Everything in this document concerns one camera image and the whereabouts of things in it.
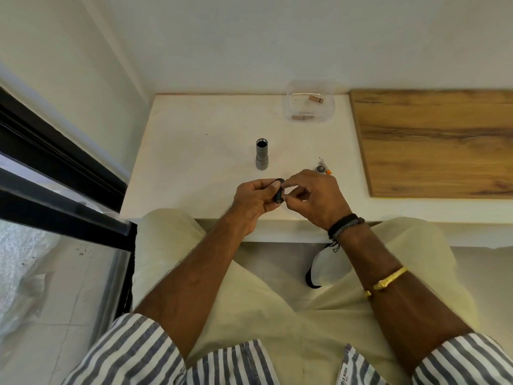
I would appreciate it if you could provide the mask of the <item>person's left hand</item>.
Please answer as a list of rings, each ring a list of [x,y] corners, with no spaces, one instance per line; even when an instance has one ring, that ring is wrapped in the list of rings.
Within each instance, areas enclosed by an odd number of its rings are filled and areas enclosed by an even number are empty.
[[[263,214],[274,211],[280,206],[272,201],[276,192],[269,188],[253,191],[248,186],[248,182],[240,184],[236,189],[232,205],[221,220],[237,237],[244,238],[254,231],[257,220]]]

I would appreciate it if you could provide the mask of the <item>cream trousers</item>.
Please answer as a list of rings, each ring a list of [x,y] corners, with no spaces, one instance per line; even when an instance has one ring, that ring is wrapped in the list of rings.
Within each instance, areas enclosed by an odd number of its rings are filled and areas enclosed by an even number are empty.
[[[456,259],[432,223],[396,218],[372,231],[404,266],[421,279],[472,329],[479,315],[458,280]],[[132,295],[137,306],[152,288],[199,243],[202,227],[176,209],[150,212],[138,224]],[[281,384],[334,385],[351,344],[391,384],[411,379],[397,363],[354,271],[294,312],[264,281],[232,261],[206,325],[187,365],[207,353],[260,339]]]

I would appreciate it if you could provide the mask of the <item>person's left forearm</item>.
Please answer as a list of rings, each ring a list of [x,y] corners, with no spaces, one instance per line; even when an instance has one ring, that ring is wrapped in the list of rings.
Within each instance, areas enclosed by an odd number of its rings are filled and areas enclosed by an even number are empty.
[[[204,239],[154,287],[134,313],[156,322],[183,358],[196,344],[247,226],[224,215]]]

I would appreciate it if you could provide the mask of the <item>person's right forearm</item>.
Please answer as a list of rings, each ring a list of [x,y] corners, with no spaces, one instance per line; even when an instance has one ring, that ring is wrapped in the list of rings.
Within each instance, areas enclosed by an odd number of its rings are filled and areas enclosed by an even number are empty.
[[[403,265],[366,224],[346,229],[337,241],[364,290]],[[405,372],[412,376],[437,347],[473,329],[411,272],[369,298],[379,327]]]

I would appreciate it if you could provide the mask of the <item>blue white striped shirt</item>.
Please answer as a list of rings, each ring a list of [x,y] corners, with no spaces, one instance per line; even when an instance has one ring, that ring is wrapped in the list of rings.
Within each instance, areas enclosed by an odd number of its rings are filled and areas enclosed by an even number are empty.
[[[513,385],[513,360],[489,336],[452,338],[416,367],[412,385]],[[187,369],[161,326],[126,314],[61,385],[279,385],[259,339],[211,352]]]

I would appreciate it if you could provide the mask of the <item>person's right hand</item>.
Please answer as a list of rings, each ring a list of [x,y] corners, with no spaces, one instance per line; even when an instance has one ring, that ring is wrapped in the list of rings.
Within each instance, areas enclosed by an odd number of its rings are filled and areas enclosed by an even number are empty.
[[[289,210],[299,213],[317,227],[329,231],[352,211],[340,191],[337,180],[330,175],[318,174],[304,169],[285,180],[283,189],[304,187],[310,192],[308,199],[286,199]]]

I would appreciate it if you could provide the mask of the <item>clear plastic container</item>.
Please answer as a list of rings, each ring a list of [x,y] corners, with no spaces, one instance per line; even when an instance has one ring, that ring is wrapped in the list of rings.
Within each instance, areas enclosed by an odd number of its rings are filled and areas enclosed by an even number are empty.
[[[292,122],[326,122],[333,117],[336,111],[334,97],[335,85],[326,79],[295,79],[292,80],[282,99],[283,114]],[[324,103],[312,102],[309,95],[324,98]],[[311,121],[293,121],[291,115],[311,114],[315,119]]]

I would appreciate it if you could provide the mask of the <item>black window frame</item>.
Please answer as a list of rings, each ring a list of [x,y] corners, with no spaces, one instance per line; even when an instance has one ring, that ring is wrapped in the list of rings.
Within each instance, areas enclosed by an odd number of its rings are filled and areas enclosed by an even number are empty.
[[[39,315],[59,239],[114,250],[93,337],[132,305],[137,225],[127,185],[0,86],[0,339]]]

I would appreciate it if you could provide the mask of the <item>gold bangle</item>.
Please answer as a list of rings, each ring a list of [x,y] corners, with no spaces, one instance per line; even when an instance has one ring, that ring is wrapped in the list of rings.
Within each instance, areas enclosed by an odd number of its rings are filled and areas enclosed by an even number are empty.
[[[380,291],[386,289],[389,285],[391,285],[396,279],[400,278],[403,274],[408,272],[408,268],[403,266],[397,271],[393,272],[389,276],[378,281],[370,290],[364,291],[364,297],[370,298],[375,291]]]

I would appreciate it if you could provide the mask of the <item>wooden board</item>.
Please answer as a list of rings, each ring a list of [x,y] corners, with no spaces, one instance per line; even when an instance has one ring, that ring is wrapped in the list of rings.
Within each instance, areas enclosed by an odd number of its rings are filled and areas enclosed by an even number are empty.
[[[513,90],[354,89],[369,195],[513,200]]]

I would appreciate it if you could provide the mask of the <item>grey flashlight body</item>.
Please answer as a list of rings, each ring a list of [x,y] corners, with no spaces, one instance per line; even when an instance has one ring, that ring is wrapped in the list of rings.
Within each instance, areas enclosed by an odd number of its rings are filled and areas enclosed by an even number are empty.
[[[268,167],[268,141],[264,138],[260,138],[257,140],[256,144],[256,156],[255,156],[255,165],[256,168],[260,171],[266,170]]]

